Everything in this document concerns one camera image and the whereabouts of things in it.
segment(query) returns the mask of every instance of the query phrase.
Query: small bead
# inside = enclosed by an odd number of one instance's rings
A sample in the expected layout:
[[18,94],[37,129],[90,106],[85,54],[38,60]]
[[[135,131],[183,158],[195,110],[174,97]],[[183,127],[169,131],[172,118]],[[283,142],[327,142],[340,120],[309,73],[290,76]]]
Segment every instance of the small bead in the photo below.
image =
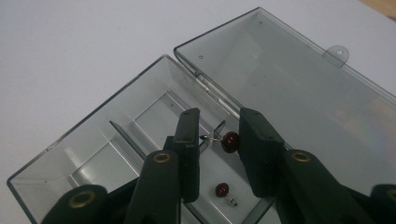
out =
[[218,198],[224,198],[225,196],[227,196],[229,190],[230,187],[228,187],[228,184],[218,184],[218,186],[216,187],[216,196],[218,196]]
[[235,132],[226,133],[221,141],[221,146],[227,153],[233,153],[239,148],[239,135]]

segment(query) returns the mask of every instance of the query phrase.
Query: gold rivet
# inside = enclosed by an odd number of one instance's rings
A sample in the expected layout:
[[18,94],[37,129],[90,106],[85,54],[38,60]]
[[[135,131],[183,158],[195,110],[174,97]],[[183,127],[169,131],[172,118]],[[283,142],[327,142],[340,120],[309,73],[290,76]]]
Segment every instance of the gold rivet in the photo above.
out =
[[396,202],[396,189],[388,189],[388,197],[390,197],[394,202]]
[[168,153],[159,153],[154,156],[154,161],[158,163],[164,163],[171,160],[171,156]]
[[[88,198],[82,202],[80,202],[78,200],[78,197],[82,197],[82,196],[88,196]],[[91,202],[93,202],[93,200],[95,199],[95,192],[93,192],[92,190],[88,189],[88,190],[84,190],[78,194],[76,194],[75,196],[73,196],[70,200],[69,200],[69,206],[72,208],[81,208],[81,207],[85,207],[88,204],[90,204]]]
[[306,153],[303,153],[303,152],[295,152],[295,153],[291,154],[291,156],[295,160],[300,161],[300,162],[309,162],[309,161],[311,161],[311,158]]

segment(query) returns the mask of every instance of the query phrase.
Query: red bead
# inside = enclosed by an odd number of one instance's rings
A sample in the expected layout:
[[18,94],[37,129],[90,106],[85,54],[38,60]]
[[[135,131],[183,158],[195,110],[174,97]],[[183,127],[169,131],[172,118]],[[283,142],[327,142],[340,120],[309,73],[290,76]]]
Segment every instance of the red bead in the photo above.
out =
[[235,152],[239,148],[239,135],[235,132],[226,133],[222,138],[221,146],[225,152]]
[[218,196],[219,198],[224,198],[225,196],[227,196],[229,190],[230,188],[228,187],[228,184],[218,184],[218,186],[216,187],[216,196]]

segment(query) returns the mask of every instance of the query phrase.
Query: clear plastic box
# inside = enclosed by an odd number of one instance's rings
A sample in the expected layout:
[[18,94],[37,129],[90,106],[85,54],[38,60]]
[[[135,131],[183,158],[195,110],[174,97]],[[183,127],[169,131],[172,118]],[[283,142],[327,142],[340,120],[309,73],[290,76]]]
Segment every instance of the clear plastic box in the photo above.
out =
[[[137,178],[142,154],[162,149],[179,114],[193,107],[200,134],[211,136],[237,132],[241,106],[262,112],[289,147],[315,154],[362,193],[396,179],[395,97],[348,67],[346,48],[324,50],[256,8],[175,55],[185,67],[162,56],[8,180],[32,222],[72,188],[112,191]],[[201,144],[200,166],[200,197],[182,206],[182,222],[254,223],[272,205],[253,195],[238,155],[219,143]],[[237,208],[216,197],[221,182]]]

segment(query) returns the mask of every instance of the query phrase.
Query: white surface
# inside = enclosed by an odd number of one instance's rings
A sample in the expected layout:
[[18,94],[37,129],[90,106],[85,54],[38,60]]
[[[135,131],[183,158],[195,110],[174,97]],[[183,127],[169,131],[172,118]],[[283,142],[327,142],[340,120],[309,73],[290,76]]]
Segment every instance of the white surface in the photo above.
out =
[[1,1],[0,223],[28,223],[7,179],[173,47],[263,7],[396,94],[396,22],[358,1]]

